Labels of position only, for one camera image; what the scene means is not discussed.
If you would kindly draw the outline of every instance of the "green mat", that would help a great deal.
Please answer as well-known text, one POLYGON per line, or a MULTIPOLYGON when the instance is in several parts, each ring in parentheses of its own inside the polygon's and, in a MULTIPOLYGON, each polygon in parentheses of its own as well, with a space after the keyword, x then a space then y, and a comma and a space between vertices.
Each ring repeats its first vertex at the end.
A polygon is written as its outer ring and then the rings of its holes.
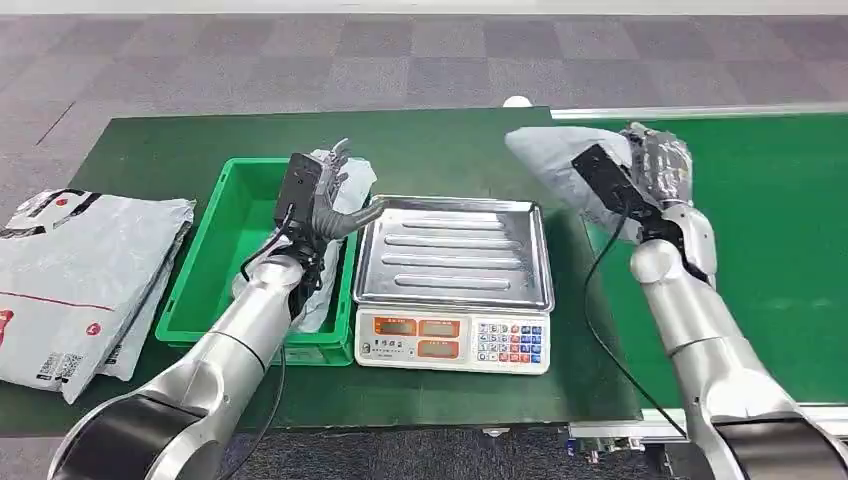
MULTIPOLYGON (((626 124, 558 123, 611 130, 626 124)), ((645 123, 689 144, 695 205, 717 237, 718 289, 760 359, 797 401, 846 403, 848 115, 645 123)), ((628 270, 631 252, 619 244, 602 268, 620 342, 648 391, 665 406, 680 406, 671 366, 628 270)))
MULTIPOLYGON (((103 133, 71 185, 148 199, 196 198, 200 218, 228 158, 287 156, 348 136, 353 153, 373 164, 379 178, 374 193, 537 200, 545 209, 557 288, 547 374, 293 367, 274 426, 631 419, 638 413, 633 390, 591 342, 579 314, 580 281, 591 262, 585 230, 560 210, 503 143, 504 134, 521 126, 551 124, 546 108, 120 119, 103 133)), ((594 318, 616 345, 597 285, 594 318)), ((52 393, 0 384, 0 435, 61 433, 89 408, 142 383, 177 358, 151 336, 130 384, 97 379, 72 407, 52 393)), ((277 370, 272 369, 242 417, 242 429, 267 415, 276 382, 277 370)))

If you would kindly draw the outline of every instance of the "gray carpet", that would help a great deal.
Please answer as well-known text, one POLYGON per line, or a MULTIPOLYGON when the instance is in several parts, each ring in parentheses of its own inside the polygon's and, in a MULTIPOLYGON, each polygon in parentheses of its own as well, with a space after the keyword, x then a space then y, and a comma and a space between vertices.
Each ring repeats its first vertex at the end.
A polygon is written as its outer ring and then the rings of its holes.
MULTIPOLYGON (((240 436, 230 460, 251 440, 240 436)), ((261 444, 239 480, 352 479, 638 479, 659 478, 641 454, 602 455, 590 465, 568 456, 555 431, 516 431, 491 438, 475 430, 274 435, 261 444)))
MULTIPOLYGON (((0 17, 0 219, 65 186, 112 117, 515 94, 584 108, 848 101, 848 17, 0 17)), ((0 439, 0 479, 44 478, 55 446, 0 439)), ((277 435, 243 478, 646 475, 641 456, 588 466, 550 433, 446 430, 277 435)))

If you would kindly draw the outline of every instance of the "black cable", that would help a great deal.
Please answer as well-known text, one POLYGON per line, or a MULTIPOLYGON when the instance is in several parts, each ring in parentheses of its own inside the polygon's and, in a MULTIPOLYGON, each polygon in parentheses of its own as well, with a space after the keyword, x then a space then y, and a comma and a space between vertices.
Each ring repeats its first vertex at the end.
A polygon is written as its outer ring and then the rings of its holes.
POLYGON ((233 466, 227 473, 224 473, 218 480, 230 480, 236 472, 247 462, 247 459, 253 455, 253 452, 256 451, 256 447, 259 446, 259 443, 262 442, 262 438, 265 437, 265 434, 268 432, 268 429, 271 427, 271 424, 274 423, 274 417, 277 416, 277 410, 280 408, 280 400, 283 398, 283 387, 286 384, 286 340, 283 339, 283 343, 280 345, 280 381, 279 385, 277 385, 277 392, 274 394, 274 406, 271 408, 271 413, 268 415, 268 418, 265 420, 265 424, 262 425, 262 428, 259 430, 259 433, 256 434, 256 438, 253 440, 253 445, 250 446, 250 450, 239 460, 237 464, 233 466))
POLYGON ((683 436, 683 438, 687 438, 686 432, 680 427, 680 425, 678 425, 677 422, 675 422, 669 416, 669 414, 665 411, 664 408, 660 406, 660 404, 654 399, 654 397, 652 397, 651 394, 648 393, 648 391, 645 390, 645 388, 636 380, 636 378, 633 377, 630 371, 627 370, 627 367, 625 367, 624 364, 622 364, 621 361, 616 358, 615 354, 612 353, 612 350, 610 350, 607 344, 601 339, 601 336, 598 335, 598 331, 595 330, 595 327, 592 325, 592 320, 589 318, 589 282, 592 280, 592 276, 598 270, 598 266, 600 266, 601 261, 604 259, 607 253, 612 250, 612 247, 615 245, 615 241, 618 240, 619 235, 621 235, 621 230, 624 228, 624 223, 627 221, 627 217, 629 215, 630 204, 626 203, 624 205, 624 214, 621 216, 621 219, 619 219, 618 224, 615 226, 615 231, 612 233, 612 236, 607 241, 607 244, 604 246, 603 250, 601 250, 601 253, 598 255, 597 258, 595 258, 595 261, 592 263, 592 268, 589 269, 589 273, 586 274, 586 280, 583 282, 583 319, 586 321, 586 326, 589 328, 589 331, 592 332, 592 336, 595 337, 595 340, 598 342, 598 345, 600 345, 604 352, 609 355, 610 359, 612 359, 613 363, 615 363, 615 366, 618 367, 618 369, 621 371, 621 373, 624 374, 625 377, 627 377, 627 380, 629 380, 630 383, 633 384, 636 390, 639 390, 639 393, 641 393, 642 396, 645 397, 646 400, 648 400, 648 403, 653 405, 653 407, 658 412, 660 412, 660 415, 662 415, 663 418, 665 418, 668 423, 670 423, 671 426, 674 427, 674 429, 677 430, 677 432, 683 436))
POLYGON ((277 233, 274 234, 274 236, 271 238, 270 241, 268 241, 268 243, 266 243, 265 245, 262 245, 262 248, 253 252, 253 255, 247 257, 247 259, 244 262, 242 262, 241 266, 239 267, 239 271, 241 272, 241 276, 244 277, 245 282, 250 281, 250 277, 247 275, 247 266, 250 265, 250 262, 259 258, 259 256, 261 256, 262 254, 267 252, 271 247, 273 247, 274 245, 276 245, 277 242, 280 241, 280 238, 282 238, 283 233, 286 230, 286 227, 289 226, 289 222, 291 221, 291 212, 292 212, 292 205, 289 205, 289 209, 288 209, 288 211, 286 211, 286 216, 285 216, 285 218, 283 218, 282 223, 280 223, 280 228, 279 228, 279 230, 277 230, 277 233))

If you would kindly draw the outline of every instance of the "stainless steel tray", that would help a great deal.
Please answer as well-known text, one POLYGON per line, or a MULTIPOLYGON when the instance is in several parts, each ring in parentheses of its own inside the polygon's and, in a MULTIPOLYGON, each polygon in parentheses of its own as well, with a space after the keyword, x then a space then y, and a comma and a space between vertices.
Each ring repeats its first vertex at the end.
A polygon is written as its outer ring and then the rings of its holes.
POLYGON ((365 229, 360 304, 548 312, 554 307, 542 212, 533 202, 385 195, 365 229))

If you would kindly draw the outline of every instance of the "scale keypad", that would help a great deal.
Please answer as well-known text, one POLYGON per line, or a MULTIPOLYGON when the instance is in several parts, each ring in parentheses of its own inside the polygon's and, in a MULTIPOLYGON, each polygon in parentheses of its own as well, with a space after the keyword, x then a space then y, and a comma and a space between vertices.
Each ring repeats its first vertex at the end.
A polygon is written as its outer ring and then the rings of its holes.
POLYGON ((547 332, 536 325, 480 323, 477 360, 502 363, 542 363, 547 332))

